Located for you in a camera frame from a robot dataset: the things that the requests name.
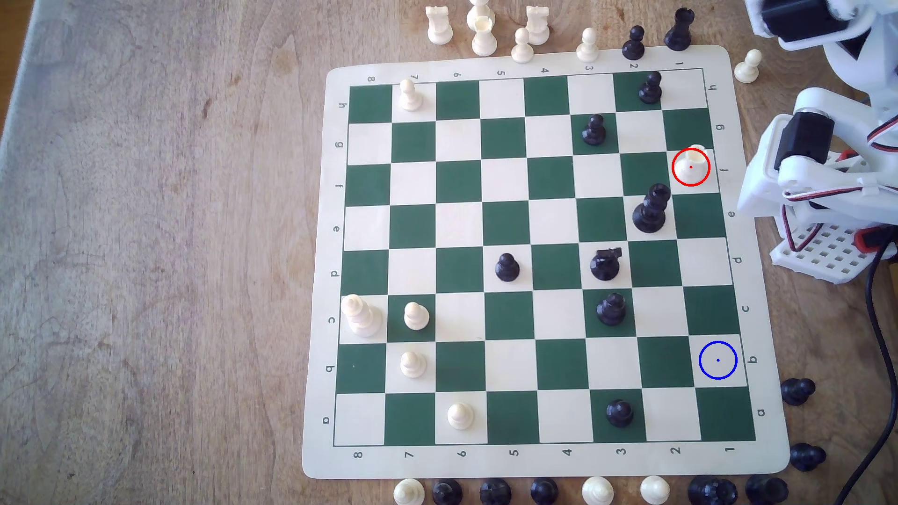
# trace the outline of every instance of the wooden table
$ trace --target wooden table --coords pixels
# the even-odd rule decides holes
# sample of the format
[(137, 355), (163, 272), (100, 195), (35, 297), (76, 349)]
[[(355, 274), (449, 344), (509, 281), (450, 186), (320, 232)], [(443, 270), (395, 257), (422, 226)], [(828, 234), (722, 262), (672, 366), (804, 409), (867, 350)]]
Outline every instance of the wooden table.
[[(573, 50), (589, 22), (600, 48), (637, 23), (659, 45), (679, 6), (546, 3), (540, 53)], [(392, 502), (395, 481), (313, 481), (300, 466), (321, 102), (336, 66), (472, 58), (467, 2), (452, 1), (443, 47), (424, 5), (39, 2), (0, 148), (0, 503)], [(506, 55), (525, 2), (492, 6)], [(736, 86), (748, 157), (799, 90), (850, 92), (821, 49), (753, 36), (742, 2), (691, 7), (693, 43), (734, 64), (764, 52), (758, 81)], [(831, 501), (888, 407), (862, 282), (771, 267), (779, 238), (758, 225), (780, 374), (818, 384), (787, 408), (790, 437), (829, 452), (781, 476), (790, 502)], [(876, 302), (898, 352), (886, 274)], [(850, 502), (898, 502), (896, 458), (892, 439)], [(615, 503), (641, 502), (639, 478), (611, 481)], [(669, 503), (688, 481), (670, 479)], [(559, 503), (582, 503), (582, 482), (562, 479)], [(478, 485), (463, 482), (464, 503)], [(512, 485), (531, 503), (528, 480)]]

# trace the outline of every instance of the blue circle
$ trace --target blue circle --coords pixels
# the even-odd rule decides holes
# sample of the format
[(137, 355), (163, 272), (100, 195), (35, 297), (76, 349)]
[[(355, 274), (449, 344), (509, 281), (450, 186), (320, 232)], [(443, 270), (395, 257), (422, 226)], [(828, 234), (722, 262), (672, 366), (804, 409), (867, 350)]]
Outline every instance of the blue circle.
[[(706, 372), (706, 371), (705, 371), (705, 368), (701, 365), (701, 355), (705, 353), (705, 349), (707, 349), (708, 347), (710, 347), (710, 346), (712, 346), (712, 345), (714, 345), (714, 344), (716, 344), (716, 343), (722, 343), (722, 344), (726, 345), (731, 351), (733, 351), (733, 369), (730, 370), (729, 373), (726, 374), (726, 375), (723, 376), (723, 377), (715, 377), (715, 376), (712, 376), (711, 374), (709, 374), (708, 372)], [(725, 379), (725, 378), (727, 378), (727, 377), (732, 376), (732, 375), (733, 375), (733, 372), (735, 372), (735, 366), (736, 366), (738, 363), (739, 363), (739, 356), (735, 353), (735, 349), (733, 349), (733, 346), (731, 346), (730, 344), (728, 344), (728, 343), (726, 343), (726, 342), (724, 342), (724, 341), (713, 341), (713, 342), (709, 342), (707, 345), (705, 345), (705, 347), (701, 348), (701, 352), (699, 353), (699, 368), (701, 369), (701, 373), (703, 373), (703, 374), (705, 374), (706, 376), (708, 376), (708, 378), (712, 378), (712, 379), (714, 379), (714, 380), (723, 380), (723, 379)]]

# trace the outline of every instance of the chessboard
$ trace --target chessboard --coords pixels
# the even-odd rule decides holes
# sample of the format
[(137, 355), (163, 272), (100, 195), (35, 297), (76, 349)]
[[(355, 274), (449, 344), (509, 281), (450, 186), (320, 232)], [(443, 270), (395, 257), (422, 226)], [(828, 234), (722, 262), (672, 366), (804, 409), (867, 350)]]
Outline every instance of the chessboard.
[[(660, 102), (643, 103), (649, 71)], [(399, 82), (423, 97), (399, 105)], [(592, 114), (607, 136), (582, 139)], [(729, 57), (719, 46), (337, 68), (328, 75), (305, 389), (314, 478), (769, 474), (788, 463)], [(700, 145), (694, 186), (672, 162)], [(633, 224), (656, 183), (664, 226)], [(597, 250), (620, 273), (594, 277)], [(514, 255), (512, 282), (495, 273)], [(626, 300), (622, 323), (596, 307)], [(354, 334), (341, 299), (382, 317)], [(424, 306), (421, 330), (403, 320)], [(426, 361), (401, 372), (403, 353)], [(609, 402), (632, 407), (612, 426)], [(446, 419), (466, 403), (472, 425)]]

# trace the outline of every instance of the green square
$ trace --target green square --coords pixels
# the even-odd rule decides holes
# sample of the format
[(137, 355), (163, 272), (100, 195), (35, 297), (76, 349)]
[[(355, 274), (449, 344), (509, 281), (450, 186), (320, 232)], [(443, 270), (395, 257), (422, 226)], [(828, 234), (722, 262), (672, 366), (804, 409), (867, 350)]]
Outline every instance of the green square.
[(525, 158), (524, 118), (480, 120), (480, 158)]
[(436, 250), (436, 292), (483, 291), (483, 248), (449, 247)]
[(681, 286), (676, 241), (630, 242), (629, 272), (634, 288)]
[(383, 413), (383, 444), (434, 445), (435, 412), (433, 393), (387, 394)]
[(536, 341), (538, 389), (588, 389), (586, 340)]
[(526, 201), (483, 202), (483, 244), (529, 244), (530, 209)]
[(527, 158), (530, 199), (574, 198), (574, 158)]
[(386, 295), (388, 265), (386, 250), (344, 251), (340, 294)]
[[(388, 342), (432, 342), (436, 340), (434, 319), (436, 301), (434, 295), (389, 295), (387, 297), (387, 341)], [(416, 302), (430, 313), (430, 321), (420, 330), (412, 330), (405, 324), (405, 305)]]
[(533, 293), (484, 293), (487, 340), (533, 338)]
[(577, 244), (531, 245), (533, 289), (580, 289)]
[(668, 151), (679, 151), (693, 144), (706, 149), (714, 147), (708, 109), (664, 111), (664, 116)]
[(483, 341), (436, 343), (436, 391), (485, 391)]
[(437, 120), (475, 120), (479, 117), (479, 81), (436, 83)]
[[(627, 313), (623, 321), (616, 326), (609, 326), (599, 321), (595, 309), (611, 293), (620, 294), (627, 306)], [(633, 314), (633, 292), (627, 288), (616, 289), (584, 289), (583, 290), (583, 314), (586, 319), (587, 337), (635, 337), (636, 317)]]
[(755, 440), (752, 398), (747, 387), (698, 387), (703, 442)]
[(540, 415), (535, 391), (487, 391), (487, 443), (540, 443)]
[[(661, 109), (661, 102), (643, 103), (639, 99), (639, 87), (646, 83), (648, 72), (622, 72), (613, 75), (614, 79), (614, 109), (617, 112), (630, 111), (657, 111)], [(665, 88), (661, 81), (661, 90)]]
[(349, 87), (350, 123), (389, 123), (392, 121), (392, 85)]
[(671, 167), (667, 153), (631, 153), (621, 155), (623, 194), (645, 197), (648, 189), (661, 182), (670, 186)]
[(720, 193), (673, 195), (677, 238), (726, 236)]
[(524, 113), (527, 116), (568, 114), (568, 77), (530, 77), (524, 79)]
[(480, 201), (480, 160), (436, 162), (436, 203)]
[(739, 313), (733, 286), (683, 287), (682, 294), (690, 335), (739, 333)]
[(623, 198), (577, 199), (580, 242), (627, 240)]
[(436, 247), (436, 205), (390, 207), (390, 248)]
[[(633, 409), (633, 421), (625, 428), (613, 426), (605, 417), (608, 403), (614, 400), (623, 400)], [(646, 441), (646, 409), (642, 406), (641, 389), (593, 389), (589, 392), (589, 403), (593, 411), (594, 443)]]
[(340, 344), (337, 346), (337, 394), (383, 393), (386, 363), (386, 344)]
[(583, 141), (583, 130), (592, 114), (577, 114), (570, 117), (570, 136), (575, 155), (604, 155), (618, 152), (617, 119), (613, 113), (602, 114), (605, 126), (605, 141), (598, 146), (590, 146)]
[(393, 123), (392, 162), (436, 160), (436, 123)]
[(692, 387), (689, 337), (639, 337), (642, 387)]

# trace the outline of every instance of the red circle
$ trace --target red circle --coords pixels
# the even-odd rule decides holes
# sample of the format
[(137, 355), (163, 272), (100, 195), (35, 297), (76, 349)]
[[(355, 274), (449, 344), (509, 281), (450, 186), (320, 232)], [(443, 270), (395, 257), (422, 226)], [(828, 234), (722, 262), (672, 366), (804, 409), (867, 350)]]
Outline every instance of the red circle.
[[(704, 178), (704, 179), (702, 179), (701, 181), (696, 182), (695, 184), (687, 184), (687, 183), (681, 181), (680, 178), (676, 176), (676, 172), (674, 171), (674, 165), (676, 165), (676, 158), (677, 158), (677, 156), (679, 156), (679, 155), (685, 153), (686, 151), (695, 151), (695, 152), (697, 152), (697, 153), (701, 153), (702, 156), (705, 156), (705, 161), (708, 162), (708, 173), (705, 173), (705, 178)], [(707, 180), (708, 180), (708, 176), (711, 175), (711, 160), (708, 159), (708, 155), (706, 155), (705, 152), (702, 151), (701, 149), (697, 149), (697, 148), (695, 148), (695, 147), (686, 147), (685, 149), (683, 149), (682, 151), (680, 151), (679, 153), (677, 153), (676, 156), (673, 157), (673, 161), (671, 162), (671, 173), (673, 174), (673, 178), (676, 179), (676, 181), (679, 182), (680, 184), (682, 184), (683, 186), (690, 186), (690, 187), (692, 187), (692, 186), (698, 186), (699, 184), (702, 184), (704, 181), (707, 181)]]

